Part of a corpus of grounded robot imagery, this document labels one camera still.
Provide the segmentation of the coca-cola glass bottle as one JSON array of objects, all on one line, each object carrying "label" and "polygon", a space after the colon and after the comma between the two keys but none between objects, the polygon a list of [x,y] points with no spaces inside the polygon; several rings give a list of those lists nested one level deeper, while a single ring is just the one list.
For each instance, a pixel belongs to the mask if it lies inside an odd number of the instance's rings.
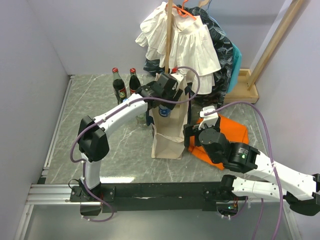
[{"label": "coca-cola glass bottle", "polygon": [[137,89],[141,86],[140,80],[137,77],[136,69],[130,69],[130,80],[129,80],[129,91],[130,94],[134,94]]},{"label": "coca-cola glass bottle", "polygon": [[113,73],[112,86],[113,86],[114,94],[116,96],[117,103],[118,103],[118,91],[126,90],[126,86],[125,86],[123,79],[121,78],[121,76],[119,74],[119,70],[117,67],[114,67],[112,69],[112,73]]}]

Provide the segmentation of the clear chang bottle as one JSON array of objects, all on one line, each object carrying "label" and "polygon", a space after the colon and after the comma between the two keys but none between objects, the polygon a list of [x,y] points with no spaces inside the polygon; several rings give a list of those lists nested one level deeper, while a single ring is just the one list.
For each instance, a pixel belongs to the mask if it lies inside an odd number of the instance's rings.
[{"label": "clear chang bottle", "polygon": [[135,117],[137,126],[140,128],[146,128],[147,127],[147,116],[146,113],[142,113]]}]

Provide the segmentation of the dark green glass bottle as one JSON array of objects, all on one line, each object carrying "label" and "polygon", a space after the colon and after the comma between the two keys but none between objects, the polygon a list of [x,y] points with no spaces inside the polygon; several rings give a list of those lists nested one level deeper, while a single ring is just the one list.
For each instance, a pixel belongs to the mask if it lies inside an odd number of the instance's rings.
[{"label": "dark green glass bottle", "polygon": [[127,91],[126,90],[119,90],[117,92],[117,102],[118,104],[121,104],[124,100],[126,100],[128,97],[127,97]]}]

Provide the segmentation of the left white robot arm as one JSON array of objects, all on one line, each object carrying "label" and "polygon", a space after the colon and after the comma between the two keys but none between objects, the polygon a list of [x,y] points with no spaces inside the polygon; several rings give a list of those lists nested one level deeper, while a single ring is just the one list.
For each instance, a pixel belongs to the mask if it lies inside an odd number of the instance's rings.
[{"label": "left white robot arm", "polygon": [[85,185],[82,195],[88,201],[94,201],[100,195],[101,160],[110,151],[108,138],[126,122],[151,109],[164,106],[172,110],[184,93],[185,84],[182,74],[163,73],[156,80],[140,86],[127,100],[108,112],[81,120],[79,132],[84,134],[78,140],[78,146],[87,163],[80,180]]}]

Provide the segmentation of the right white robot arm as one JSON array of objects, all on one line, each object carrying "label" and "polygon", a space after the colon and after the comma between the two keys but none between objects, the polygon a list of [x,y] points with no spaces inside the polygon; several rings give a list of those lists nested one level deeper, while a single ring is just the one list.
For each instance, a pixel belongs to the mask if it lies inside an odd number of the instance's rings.
[{"label": "right white robot arm", "polygon": [[320,211],[320,175],[304,174],[280,164],[249,145],[248,130],[233,120],[217,116],[212,122],[199,119],[183,127],[184,146],[197,158],[232,173],[257,177],[248,180],[233,174],[222,177],[208,198],[263,198],[287,202],[294,212],[315,216]]}]

